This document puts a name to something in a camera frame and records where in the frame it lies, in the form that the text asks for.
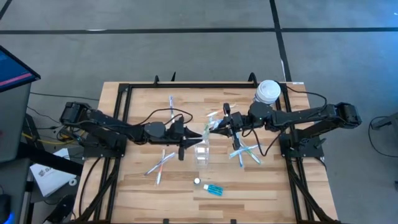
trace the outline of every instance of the white cup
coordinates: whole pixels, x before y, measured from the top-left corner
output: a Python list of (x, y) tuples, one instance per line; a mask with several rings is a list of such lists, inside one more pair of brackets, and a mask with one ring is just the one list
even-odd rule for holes
[(273, 80), (264, 80), (257, 87), (257, 91), (253, 100), (270, 105), (275, 103), (275, 101), (279, 98), (279, 95), (279, 84)]

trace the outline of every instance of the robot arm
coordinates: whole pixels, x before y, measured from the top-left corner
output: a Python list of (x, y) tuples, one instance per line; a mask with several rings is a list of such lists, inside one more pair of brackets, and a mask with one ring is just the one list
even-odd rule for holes
[(127, 124), (116, 118), (103, 114), (99, 110), (92, 109), (86, 103), (68, 102), (61, 115), (60, 122), (65, 126), (80, 128), (99, 139), (110, 148), (118, 147), (115, 133), (123, 135), (135, 144), (161, 144), (178, 145), (178, 158), (183, 160), (184, 150), (198, 142), (201, 142), (200, 134), (184, 127), (184, 118), (181, 116), (167, 129), (165, 124), (159, 121), (143, 124)]
[(352, 129), (361, 124), (355, 106), (348, 103), (337, 105), (325, 105), (307, 110), (283, 112), (275, 111), (269, 105), (254, 102), (250, 106), (248, 115), (240, 112), (231, 114), (229, 104), (224, 104), (225, 117), (216, 129), (211, 133), (232, 136), (234, 149), (239, 149), (239, 139), (236, 133), (265, 126), (266, 130), (283, 131), (292, 124), (320, 121), (300, 133), (300, 138), (313, 138), (336, 128)]

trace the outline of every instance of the paper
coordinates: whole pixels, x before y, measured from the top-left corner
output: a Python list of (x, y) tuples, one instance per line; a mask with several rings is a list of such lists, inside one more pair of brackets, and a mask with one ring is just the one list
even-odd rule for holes
[[(69, 159), (68, 149), (66, 148), (55, 152), (54, 155)], [(69, 180), (76, 177), (76, 175), (68, 174), (40, 164), (31, 165), (30, 170), (32, 171), (37, 185), (44, 197), (54, 193), (56, 190), (68, 183)]]

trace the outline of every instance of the table leg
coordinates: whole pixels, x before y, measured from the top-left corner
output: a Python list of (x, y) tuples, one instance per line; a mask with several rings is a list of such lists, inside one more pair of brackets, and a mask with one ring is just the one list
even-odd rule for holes
[[(22, 128), (23, 132), (30, 135), (30, 136), (35, 136), (37, 139), (40, 139), (40, 135), (37, 132), (37, 128), (35, 125), (35, 122), (31, 115), (25, 114), (25, 119), (24, 119), (24, 126)], [(37, 149), (44, 150), (44, 146), (40, 141), (33, 141), (29, 138), (25, 138), (26, 143), (36, 147)]]
[(81, 175), (83, 165), (72, 162), (68, 159), (55, 156), (52, 153), (39, 150), (26, 143), (20, 142), (18, 148), (18, 158), (29, 158), (32, 162), (48, 166), (59, 171), (64, 171), (69, 174)]

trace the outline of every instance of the small bottle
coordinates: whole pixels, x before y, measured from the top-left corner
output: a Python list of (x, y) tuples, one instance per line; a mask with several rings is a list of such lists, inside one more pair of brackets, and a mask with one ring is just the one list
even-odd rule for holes
[(217, 196), (222, 196), (223, 195), (223, 188), (219, 187), (219, 186), (215, 186), (212, 184), (205, 184), (203, 186), (203, 189), (207, 190), (207, 192), (213, 194), (213, 195), (217, 195)]
[(199, 179), (199, 178), (195, 178), (195, 179), (193, 180), (193, 183), (194, 183), (195, 185), (199, 185), (199, 184), (200, 184), (200, 179)]

